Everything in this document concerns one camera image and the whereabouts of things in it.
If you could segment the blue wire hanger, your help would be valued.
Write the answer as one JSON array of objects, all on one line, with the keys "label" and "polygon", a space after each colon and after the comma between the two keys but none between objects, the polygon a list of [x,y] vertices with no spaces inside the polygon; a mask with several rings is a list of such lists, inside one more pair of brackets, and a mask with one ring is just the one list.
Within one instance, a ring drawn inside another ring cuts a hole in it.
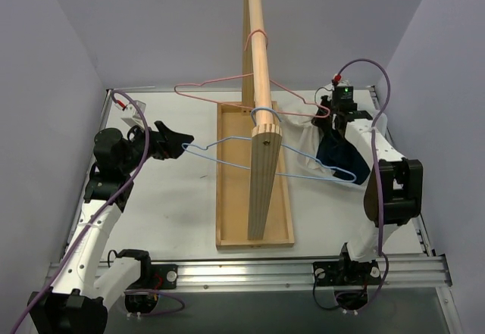
[{"label": "blue wire hanger", "polygon": [[[210,158],[209,156],[201,155],[201,154],[199,154],[197,152],[194,152],[194,151],[190,151],[189,150],[189,147],[194,147],[194,148],[197,148],[197,149],[199,149],[201,151],[207,151],[207,150],[209,150],[210,147],[213,147],[213,146],[216,146],[216,145],[220,145],[221,143],[226,142],[226,141],[229,141],[231,139],[249,141],[249,137],[229,136],[229,137],[225,137],[223,139],[220,139],[220,140],[218,140],[216,142],[213,142],[213,143],[211,143],[211,144],[209,144],[209,145],[207,145],[205,147],[201,147],[201,146],[195,145],[195,144],[183,143],[182,144],[182,148],[183,148],[184,151],[186,151],[186,152],[188,152],[188,153],[190,153],[192,155],[196,155],[198,157],[205,158],[205,159],[208,159],[210,161],[213,161],[213,162],[216,162],[216,163],[219,163],[219,164],[225,164],[225,165],[228,165],[228,166],[231,166],[231,167],[237,167],[237,168],[241,168],[241,169],[244,169],[244,170],[251,170],[252,167],[245,167],[243,165],[230,163],[230,162],[227,162],[227,161],[219,160],[217,158]],[[280,156],[280,148],[281,147],[284,147],[286,149],[289,149],[290,151],[295,152],[298,155],[301,155],[301,156],[310,158],[314,162],[317,162],[320,167],[323,167],[323,168],[326,168],[326,169],[329,169],[329,170],[333,170],[333,171],[338,171],[338,172],[344,173],[346,175],[349,175],[350,176],[350,179],[342,179],[342,180],[340,180],[340,179],[337,179],[335,177],[310,177],[310,176],[295,175],[295,174],[288,174],[288,173],[278,173],[276,171],[276,169],[277,169],[278,158]],[[286,177],[295,177],[295,178],[301,178],[301,179],[316,179],[316,180],[321,180],[321,181],[332,181],[332,182],[341,181],[341,182],[344,182],[344,183],[355,183],[356,180],[357,180],[357,176],[354,173],[352,173],[350,171],[347,171],[347,170],[345,170],[343,168],[340,168],[340,167],[334,167],[334,166],[324,165],[317,158],[314,158],[312,155],[306,154],[306,153],[304,153],[304,152],[302,152],[300,150],[297,150],[297,149],[295,149],[295,148],[293,148],[291,146],[285,145],[282,142],[279,142],[277,144],[277,147],[276,148],[263,148],[263,152],[261,153],[261,157],[263,158],[263,167],[269,167],[270,164],[273,164],[274,165],[273,175],[286,176]]]}]

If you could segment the dark blue denim skirt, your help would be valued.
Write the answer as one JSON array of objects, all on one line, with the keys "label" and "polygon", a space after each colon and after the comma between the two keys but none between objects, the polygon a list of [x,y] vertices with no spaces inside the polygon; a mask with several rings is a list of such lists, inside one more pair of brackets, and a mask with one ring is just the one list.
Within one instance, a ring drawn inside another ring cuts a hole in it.
[{"label": "dark blue denim skirt", "polygon": [[333,175],[338,179],[352,179],[348,173],[342,172],[341,169],[353,173],[355,175],[353,183],[358,186],[366,181],[371,172],[355,146],[346,141],[336,130],[328,130],[322,135],[316,158],[323,165],[338,167],[340,170],[333,172]]}]

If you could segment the white pleated skirt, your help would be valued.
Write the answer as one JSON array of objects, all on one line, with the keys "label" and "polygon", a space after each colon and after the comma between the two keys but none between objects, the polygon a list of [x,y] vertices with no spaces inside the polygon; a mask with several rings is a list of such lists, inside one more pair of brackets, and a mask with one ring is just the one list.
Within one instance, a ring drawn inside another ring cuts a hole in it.
[{"label": "white pleated skirt", "polygon": [[312,118],[316,115],[317,108],[312,105],[305,105],[300,103],[292,103],[282,107],[283,112],[291,112],[291,114],[283,114],[285,123],[287,123],[296,133],[295,142],[288,142],[288,145],[296,150],[310,155],[311,158],[296,153],[296,164],[304,171],[313,177],[331,178],[333,177],[332,170],[322,167],[315,158],[317,157],[318,147],[321,141],[321,134],[319,129],[312,124]]}]

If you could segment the pink wire hanger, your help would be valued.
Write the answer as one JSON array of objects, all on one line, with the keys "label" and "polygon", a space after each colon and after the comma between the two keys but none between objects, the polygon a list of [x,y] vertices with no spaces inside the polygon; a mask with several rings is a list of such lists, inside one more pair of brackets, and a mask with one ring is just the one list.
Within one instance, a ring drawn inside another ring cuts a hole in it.
[{"label": "pink wire hanger", "polygon": [[314,102],[309,102],[306,101],[301,95],[287,89],[286,87],[280,85],[279,83],[270,80],[269,79],[269,74],[268,74],[268,68],[264,67],[262,72],[256,72],[256,73],[245,73],[243,75],[238,75],[238,76],[228,76],[224,78],[219,78],[219,79],[212,79],[212,80],[206,80],[202,83],[179,83],[175,85],[174,91],[178,95],[186,96],[188,98],[195,98],[203,101],[209,101],[213,103],[217,103],[215,100],[211,99],[206,99],[206,98],[199,98],[195,97],[193,95],[187,95],[183,94],[182,92],[177,91],[177,87],[179,86],[195,86],[195,87],[202,87],[206,84],[209,83],[219,83],[223,81],[228,81],[228,80],[237,80],[237,79],[247,79],[251,77],[253,79],[253,85],[254,85],[254,92],[253,92],[253,99],[254,99],[254,104],[256,107],[268,107],[270,102],[271,102],[271,88],[270,88],[270,83],[273,83],[276,86],[279,86],[281,89],[284,91],[290,93],[291,95],[294,95],[295,97],[299,98],[305,105],[314,105],[319,111],[323,111],[324,114],[321,116],[318,116],[318,118],[326,118],[330,116],[330,109],[321,105],[318,105]]}]

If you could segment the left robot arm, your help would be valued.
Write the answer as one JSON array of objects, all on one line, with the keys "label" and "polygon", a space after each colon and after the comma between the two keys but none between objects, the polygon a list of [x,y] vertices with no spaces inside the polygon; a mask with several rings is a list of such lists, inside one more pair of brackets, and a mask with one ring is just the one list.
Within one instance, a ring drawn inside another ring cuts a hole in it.
[{"label": "left robot arm", "polygon": [[164,123],[132,125],[127,134],[105,128],[94,138],[89,172],[74,236],[56,274],[29,300],[39,333],[103,333],[108,312],[128,289],[146,287],[153,277],[147,251],[123,249],[108,271],[97,276],[106,243],[127,205],[133,178],[149,158],[177,159],[194,140]]}]

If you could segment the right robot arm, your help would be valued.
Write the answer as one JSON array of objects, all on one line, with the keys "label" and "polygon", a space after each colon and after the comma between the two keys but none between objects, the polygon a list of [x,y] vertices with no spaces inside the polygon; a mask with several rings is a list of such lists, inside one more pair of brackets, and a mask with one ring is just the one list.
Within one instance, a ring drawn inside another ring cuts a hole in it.
[{"label": "right robot arm", "polygon": [[365,188],[366,219],[344,245],[348,257],[336,265],[347,283],[360,278],[363,263],[383,256],[386,240],[421,213],[423,165],[391,146],[378,128],[382,116],[353,101],[335,105],[323,97],[312,121],[322,133],[317,159],[337,179]]}]

